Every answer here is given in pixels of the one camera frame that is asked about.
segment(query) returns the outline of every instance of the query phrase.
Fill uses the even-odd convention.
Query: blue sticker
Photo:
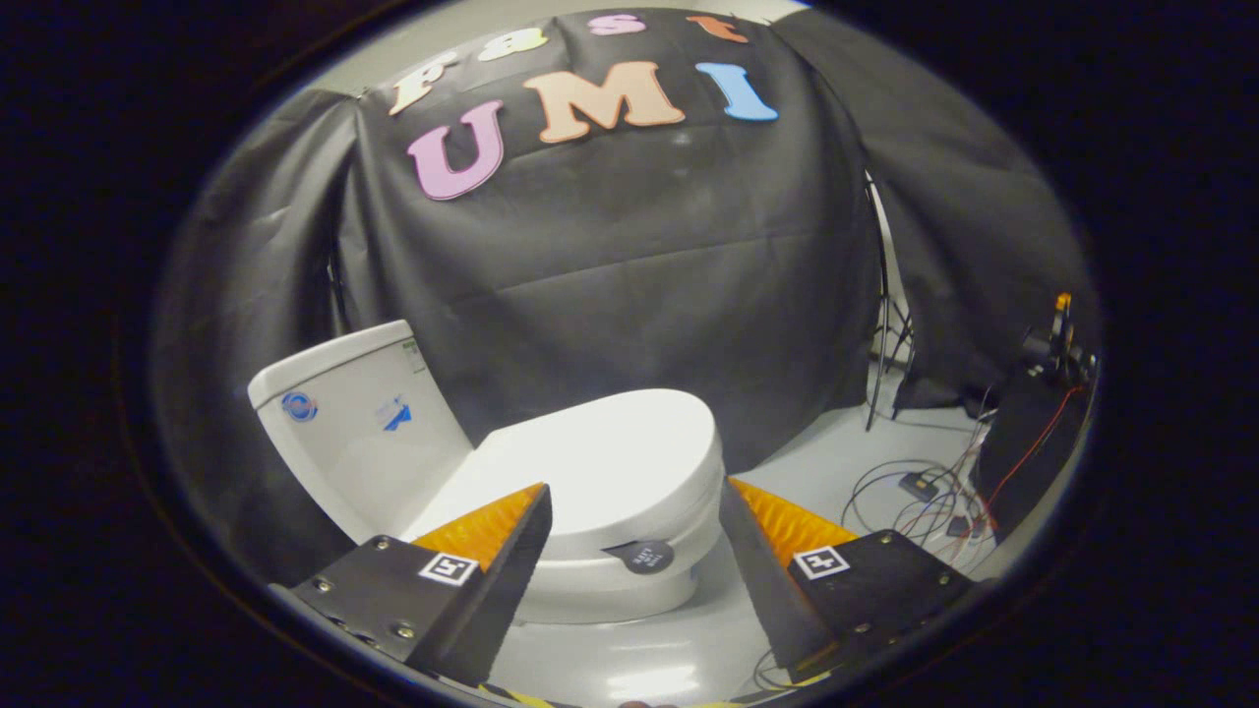
[[[748,69],[738,64],[714,64],[704,62],[695,64],[695,68],[713,77],[718,88],[725,94],[725,115],[740,121],[776,121],[778,111],[774,111],[757,96],[757,91],[748,83]]]
[[[286,393],[279,401],[279,407],[298,423],[305,423],[313,418],[315,413],[319,413],[319,406],[315,403],[315,399],[300,391]]]
[[[402,396],[395,396],[393,401],[376,411],[376,421],[384,425],[387,431],[395,431],[399,423],[409,420],[410,406],[403,403]]]

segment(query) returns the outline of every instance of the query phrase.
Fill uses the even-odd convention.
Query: toilet
[[[418,538],[544,481],[551,533],[517,621],[587,624],[672,610],[721,534],[725,469],[708,406],[642,389],[468,442],[410,326],[345,335],[261,370],[249,401],[281,457],[355,543]]]

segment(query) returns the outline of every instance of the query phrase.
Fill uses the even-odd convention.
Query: orange soft gripper pad
[[[781,496],[774,496],[734,477],[726,479],[730,480],[734,489],[739,490],[743,501],[752,509],[752,514],[760,524],[760,530],[774,551],[774,557],[784,568],[791,564],[796,553],[823,545],[838,545],[857,538],[855,533],[844,527],[801,509]]]
[[[534,503],[544,484],[538,482],[520,491],[491,501],[480,509],[463,514],[453,522],[438,527],[412,543],[429,551],[439,551],[472,558],[488,571],[511,532],[516,530],[525,510]]]

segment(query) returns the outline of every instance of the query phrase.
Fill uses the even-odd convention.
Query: gray floor
[[[884,378],[879,408],[885,416],[891,414],[891,392],[898,382],[895,370]],[[898,459],[953,465],[976,430],[964,411],[942,409],[904,412],[898,422],[876,418],[866,432],[867,412],[869,408],[859,407],[822,414],[769,461],[740,479],[838,522],[854,485],[866,470]],[[881,471],[923,466],[889,466]],[[860,495],[860,514],[871,529],[891,528],[898,514],[913,501],[896,486],[896,477],[889,477]],[[917,504],[900,514],[898,530],[910,524],[922,508]],[[869,533],[851,510],[845,525],[857,534]],[[927,528],[924,517],[918,529]],[[963,572],[992,549],[991,540],[951,547],[953,540],[940,530],[927,538],[925,548]],[[589,708],[612,708],[626,700],[699,705],[754,693],[752,675],[768,649],[729,543],[723,538],[700,563],[700,588],[682,607],[632,622],[512,626],[490,682]],[[556,671],[556,666],[564,670]],[[768,675],[786,680],[776,673]]]

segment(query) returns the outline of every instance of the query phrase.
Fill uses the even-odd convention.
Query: toilet tank
[[[248,392],[290,470],[355,543],[405,533],[472,452],[402,320],[277,362]]]

